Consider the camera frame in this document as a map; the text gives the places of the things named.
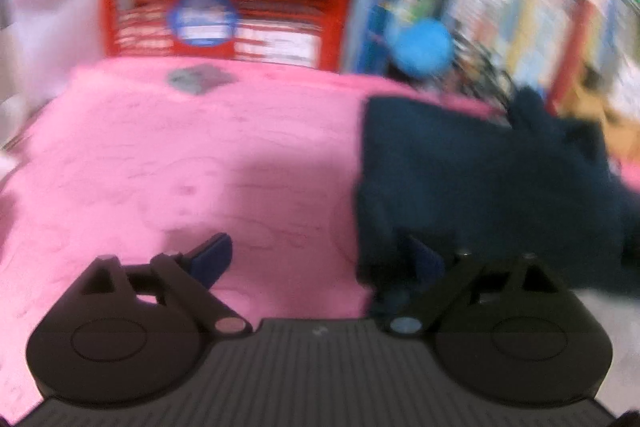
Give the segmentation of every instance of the ribbed black surface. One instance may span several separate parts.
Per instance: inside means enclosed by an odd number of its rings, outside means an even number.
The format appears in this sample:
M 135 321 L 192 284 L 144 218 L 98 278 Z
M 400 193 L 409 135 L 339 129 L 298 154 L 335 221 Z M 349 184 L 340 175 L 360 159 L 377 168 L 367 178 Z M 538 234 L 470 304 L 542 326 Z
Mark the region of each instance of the ribbed black surface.
M 20 427 L 599 427 L 584 400 L 548 410 L 485 401 L 462 389 L 417 341 L 371 321 L 268 320 L 218 344 L 181 388 L 129 409 L 49 400 Z

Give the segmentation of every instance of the blue ball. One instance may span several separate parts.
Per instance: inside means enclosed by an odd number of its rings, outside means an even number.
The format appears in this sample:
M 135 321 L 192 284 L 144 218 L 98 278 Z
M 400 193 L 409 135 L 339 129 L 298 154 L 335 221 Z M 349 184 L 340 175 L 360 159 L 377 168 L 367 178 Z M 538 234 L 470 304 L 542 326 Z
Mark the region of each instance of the blue ball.
M 453 39 L 444 24 L 424 19 L 400 32 L 391 57 L 399 70 L 414 78 L 443 74 L 453 61 Z

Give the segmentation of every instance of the pink blanket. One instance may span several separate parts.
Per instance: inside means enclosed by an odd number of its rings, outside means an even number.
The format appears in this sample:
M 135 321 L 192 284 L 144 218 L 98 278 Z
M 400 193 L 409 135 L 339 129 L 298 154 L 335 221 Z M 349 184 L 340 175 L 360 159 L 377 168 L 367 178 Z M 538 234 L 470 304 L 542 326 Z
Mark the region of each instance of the pink blanket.
M 28 128 L 24 165 L 0 194 L 0 414 L 40 396 L 24 360 L 31 330 L 97 255 L 144 263 L 214 232 L 234 241 L 213 293 L 263 317 L 356 317 L 351 193 L 371 94 L 417 96 L 371 77 L 216 62 L 239 82 L 173 90 L 202 60 L 106 60 L 76 71 Z M 458 98 L 431 101 L 486 116 Z

